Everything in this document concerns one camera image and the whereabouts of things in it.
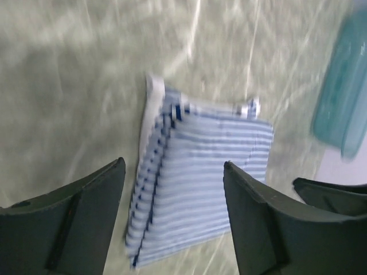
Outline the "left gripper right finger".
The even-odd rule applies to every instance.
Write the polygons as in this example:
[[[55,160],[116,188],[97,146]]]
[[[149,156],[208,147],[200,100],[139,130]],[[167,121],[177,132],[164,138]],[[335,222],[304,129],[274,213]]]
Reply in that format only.
[[[296,201],[231,162],[223,181],[240,274],[366,273],[366,214]]]

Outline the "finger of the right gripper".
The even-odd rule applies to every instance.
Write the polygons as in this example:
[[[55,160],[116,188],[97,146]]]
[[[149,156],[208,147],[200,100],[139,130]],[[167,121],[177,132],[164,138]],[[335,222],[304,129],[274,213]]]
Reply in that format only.
[[[365,184],[344,186],[305,178],[296,178],[292,184],[307,205],[352,217],[366,214]]]

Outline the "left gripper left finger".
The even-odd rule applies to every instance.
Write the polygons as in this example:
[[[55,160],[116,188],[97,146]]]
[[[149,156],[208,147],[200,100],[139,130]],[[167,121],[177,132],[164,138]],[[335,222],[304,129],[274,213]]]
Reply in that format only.
[[[2,274],[102,274],[124,186],[118,158],[1,210]]]

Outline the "blue white striped tank top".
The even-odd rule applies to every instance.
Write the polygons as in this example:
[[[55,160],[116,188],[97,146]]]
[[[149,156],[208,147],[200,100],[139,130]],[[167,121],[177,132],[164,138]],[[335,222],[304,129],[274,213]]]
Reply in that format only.
[[[224,163],[266,180],[274,138],[258,118],[260,103],[193,101],[146,76],[139,163],[126,232],[133,268],[169,257],[230,230]]]

